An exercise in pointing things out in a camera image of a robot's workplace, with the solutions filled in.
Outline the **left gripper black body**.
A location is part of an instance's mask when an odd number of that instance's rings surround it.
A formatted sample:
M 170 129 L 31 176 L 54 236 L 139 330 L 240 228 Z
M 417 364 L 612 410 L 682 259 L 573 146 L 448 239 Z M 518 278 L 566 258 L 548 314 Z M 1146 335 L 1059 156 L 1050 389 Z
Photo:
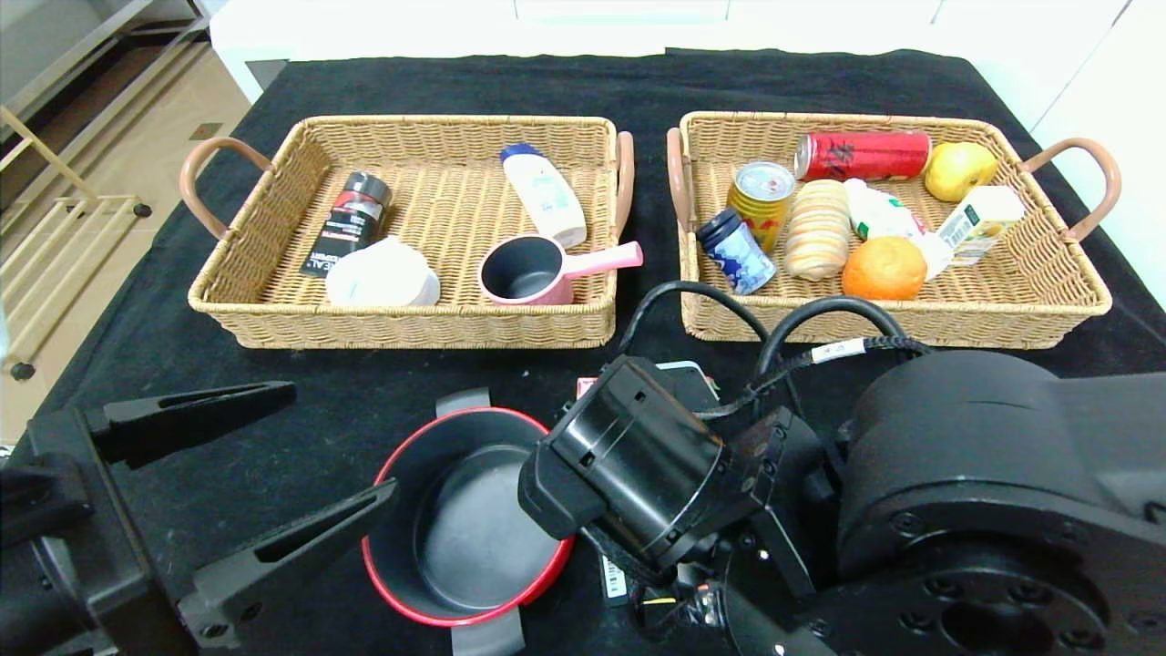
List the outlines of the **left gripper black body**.
M 83 411 L 29 421 L 3 465 L 3 654 L 199 651 Z

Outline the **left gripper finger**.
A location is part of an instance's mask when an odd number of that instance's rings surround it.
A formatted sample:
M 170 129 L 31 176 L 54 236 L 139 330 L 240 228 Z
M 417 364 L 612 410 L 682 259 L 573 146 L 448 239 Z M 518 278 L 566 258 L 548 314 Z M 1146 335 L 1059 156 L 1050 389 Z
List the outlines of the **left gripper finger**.
M 296 383 L 266 381 L 121 400 L 84 417 L 103 460 L 136 470 L 250 426 L 296 398 Z
M 396 503 L 396 480 L 375 484 L 275 528 L 192 574 L 178 614 L 202 649 L 234 651 L 265 611 L 300 592 L 361 543 Z

